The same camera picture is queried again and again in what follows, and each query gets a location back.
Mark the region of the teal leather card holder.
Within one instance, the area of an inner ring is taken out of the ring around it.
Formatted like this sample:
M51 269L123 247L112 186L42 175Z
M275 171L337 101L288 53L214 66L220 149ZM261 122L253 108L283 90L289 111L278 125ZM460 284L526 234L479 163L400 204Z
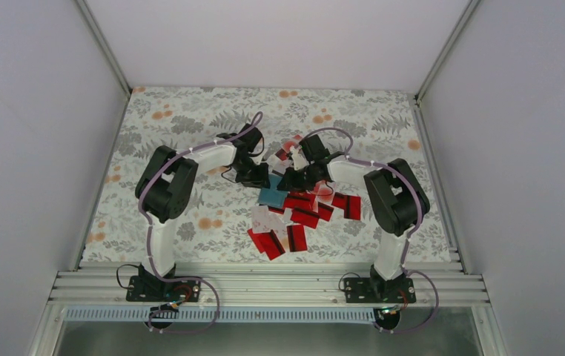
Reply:
M288 196L288 192L279 190L277 187L282 181L282 177L277 174L269 174L268 179L270 187L262 188L260 190L257 202L260 205L267 205L273 208L284 208L285 199Z

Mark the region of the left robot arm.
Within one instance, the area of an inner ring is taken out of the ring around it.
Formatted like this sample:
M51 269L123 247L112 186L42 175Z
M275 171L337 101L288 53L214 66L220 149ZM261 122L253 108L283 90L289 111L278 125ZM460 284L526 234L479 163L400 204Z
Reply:
M145 290L155 300L165 300L174 292L171 272L175 268L171 243L165 233L154 233L154 227L165 228L180 217L188 206L198 174L213 168L235 171L237 181L247 188L269 188L269 169L265 162L254 161L254 149L262 139L255 124L244 125L239 133L221 133L211 142L183 152L160 146L153 153L135 190L139 212L148 221L146 259L142 268L150 276Z

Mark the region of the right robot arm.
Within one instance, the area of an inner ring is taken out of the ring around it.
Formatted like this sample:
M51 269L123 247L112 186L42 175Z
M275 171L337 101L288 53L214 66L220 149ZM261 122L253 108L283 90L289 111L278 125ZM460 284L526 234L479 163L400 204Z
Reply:
M346 152L331 153L314 134L301 139L300 156L307 165L286 168L278 188L309 191L318 182L364 188L377 224L383 230L377 258L371 266L372 297L387 302L398 292L397 280L407 276L405 258L410 239L430 210L429 198L410 164L403 158L390 162L357 159Z

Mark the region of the white card top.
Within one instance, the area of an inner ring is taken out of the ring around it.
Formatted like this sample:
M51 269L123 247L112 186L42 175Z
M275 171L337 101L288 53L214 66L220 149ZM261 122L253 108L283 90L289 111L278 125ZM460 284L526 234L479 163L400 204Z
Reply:
M280 161L286 161L287 159L291 158L291 149L292 148L299 148L300 140L303 137L300 135L295 135L290 138L288 141L284 142L281 145L281 148L275 152L275 157L278 158Z

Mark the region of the red card top pile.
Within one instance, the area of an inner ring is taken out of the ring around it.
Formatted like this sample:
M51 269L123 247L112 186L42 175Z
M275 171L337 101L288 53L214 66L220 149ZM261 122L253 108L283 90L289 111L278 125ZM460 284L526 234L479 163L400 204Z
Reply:
M283 207L290 209L302 209L313 211L315 206L316 196L308 193L289 193L284 200Z

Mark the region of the red card pile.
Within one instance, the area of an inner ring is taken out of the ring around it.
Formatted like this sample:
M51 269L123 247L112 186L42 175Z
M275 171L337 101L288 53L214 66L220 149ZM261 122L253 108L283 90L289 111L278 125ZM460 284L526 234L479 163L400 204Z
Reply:
M320 216L314 211L307 211L301 208L294 208L291 212L291 221L305 227L315 229L320 221Z
M316 196L308 193L289 193L284 200L283 207L290 209L302 209L313 211L315 206Z

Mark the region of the white april card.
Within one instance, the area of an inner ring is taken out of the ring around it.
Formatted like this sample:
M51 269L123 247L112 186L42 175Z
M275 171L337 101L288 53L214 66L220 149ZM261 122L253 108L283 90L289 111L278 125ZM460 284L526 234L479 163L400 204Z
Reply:
M279 214L269 211L268 206L258 205L251 207L252 231L264 234L270 231L281 232L285 228Z

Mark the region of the red card right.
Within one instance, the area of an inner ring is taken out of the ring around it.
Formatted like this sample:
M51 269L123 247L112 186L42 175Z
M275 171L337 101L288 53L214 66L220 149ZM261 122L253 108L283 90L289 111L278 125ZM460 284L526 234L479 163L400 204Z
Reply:
M335 193L331 204L343 210L343 215L349 220L361 220L362 200L359 196Z

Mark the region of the red card centre pile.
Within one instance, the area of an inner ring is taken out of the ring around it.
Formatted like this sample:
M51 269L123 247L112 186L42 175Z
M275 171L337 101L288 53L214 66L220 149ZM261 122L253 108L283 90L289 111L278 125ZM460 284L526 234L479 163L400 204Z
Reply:
M294 208L291 212L291 221L305 227L315 229L320 221L320 216L314 211L307 211L301 208Z

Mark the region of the red card front left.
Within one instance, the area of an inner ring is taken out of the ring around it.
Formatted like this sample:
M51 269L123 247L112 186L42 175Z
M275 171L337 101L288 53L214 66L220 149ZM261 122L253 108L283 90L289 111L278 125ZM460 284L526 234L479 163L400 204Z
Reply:
M252 239L259 253L264 253L269 260L275 260L285 253L285 249L274 230L257 233L249 229L248 236Z

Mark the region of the red card front middle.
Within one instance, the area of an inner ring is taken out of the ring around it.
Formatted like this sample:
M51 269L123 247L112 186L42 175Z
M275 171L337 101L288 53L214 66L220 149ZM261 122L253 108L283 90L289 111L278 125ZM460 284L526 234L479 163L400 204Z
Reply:
M288 225L286 227L286 231L288 236L288 247L291 252L308 250L304 225Z

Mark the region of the floral table mat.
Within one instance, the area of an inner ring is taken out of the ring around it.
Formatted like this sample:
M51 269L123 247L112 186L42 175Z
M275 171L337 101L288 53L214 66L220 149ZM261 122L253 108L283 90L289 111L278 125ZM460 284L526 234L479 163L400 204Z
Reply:
M406 160L431 208L412 237L409 262L444 262L449 244L436 204L429 167L408 96L389 90L274 88L134 88L116 140L99 205L85 243L86 263L133 262L145 258L146 219L135 188L160 145L177 151L235 133L257 112L265 158L288 142L318 130L330 151L349 150L358 159ZM176 221L174 253L180 262L265 263L248 235L258 190L230 182L224 168L195 181L189 205Z

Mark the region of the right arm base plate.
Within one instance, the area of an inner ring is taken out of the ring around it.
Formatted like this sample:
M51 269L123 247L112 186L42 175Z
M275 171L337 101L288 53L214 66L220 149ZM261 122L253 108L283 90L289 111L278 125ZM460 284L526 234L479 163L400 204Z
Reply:
M342 289L347 303L403 304L417 301L411 278L383 281L380 278L347 277L343 279Z

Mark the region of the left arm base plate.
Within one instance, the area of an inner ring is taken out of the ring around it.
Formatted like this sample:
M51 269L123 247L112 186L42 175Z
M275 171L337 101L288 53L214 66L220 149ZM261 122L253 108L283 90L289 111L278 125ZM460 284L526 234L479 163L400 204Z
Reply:
M128 302L189 302L199 300L201 282L179 280L173 283L133 276L125 299Z

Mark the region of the aluminium rail frame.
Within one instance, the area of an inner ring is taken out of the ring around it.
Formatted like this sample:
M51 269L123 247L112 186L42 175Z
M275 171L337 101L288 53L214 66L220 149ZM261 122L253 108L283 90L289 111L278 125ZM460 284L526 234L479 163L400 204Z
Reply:
M126 291L116 276L129 277L134 268L117 263L83 263L76 271L60 271L48 297L50 304L124 305ZM483 277L465 274L458 262L412 263L416 306L482 306L490 302ZM367 275L368 263L177 263L178 275L202 277L199 306L322 307L342 306L338 281L346 272Z

